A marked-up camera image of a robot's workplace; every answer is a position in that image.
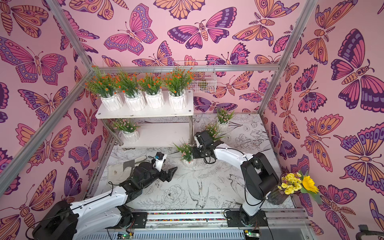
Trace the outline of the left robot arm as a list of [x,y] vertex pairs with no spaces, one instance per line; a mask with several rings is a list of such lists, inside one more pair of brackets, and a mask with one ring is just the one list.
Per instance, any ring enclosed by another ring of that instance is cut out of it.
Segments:
[[109,192],[71,204],[64,200],[56,203],[33,230],[33,239],[79,240],[102,229],[131,227],[134,216],[126,204],[156,180],[170,182],[177,170],[174,167],[164,171],[156,166],[143,162]]

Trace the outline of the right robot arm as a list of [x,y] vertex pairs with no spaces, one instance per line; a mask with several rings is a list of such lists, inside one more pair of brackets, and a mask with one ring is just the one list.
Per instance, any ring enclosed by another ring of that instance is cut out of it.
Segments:
[[269,194],[280,183],[279,176],[262,152],[243,153],[221,140],[214,141],[207,131],[194,136],[193,157],[224,161],[242,171],[245,202],[240,207],[240,219],[246,226],[257,221],[257,215]]

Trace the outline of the orange plant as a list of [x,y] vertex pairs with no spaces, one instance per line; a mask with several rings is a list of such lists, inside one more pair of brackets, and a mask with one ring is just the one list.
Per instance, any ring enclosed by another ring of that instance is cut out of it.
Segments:
[[92,66],[93,76],[85,83],[86,89],[97,95],[108,111],[116,111],[123,107],[119,95],[119,81],[111,74],[102,72],[99,67]]
[[159,109],[165,104],[160,78],[146,74],[143,78],[138,79],[137,82],[145,92],[146,101],[150,108]]
[[120,70],[116,76],[116,86],[123,93],[130,110],[138,112],[146,107],[147,102],[139,89],[136,75]]
[[173,110],[182,110],[187,106],[187,88],[194,80],[192,69],[173,68],[163,79],[169,91],[169,101]]

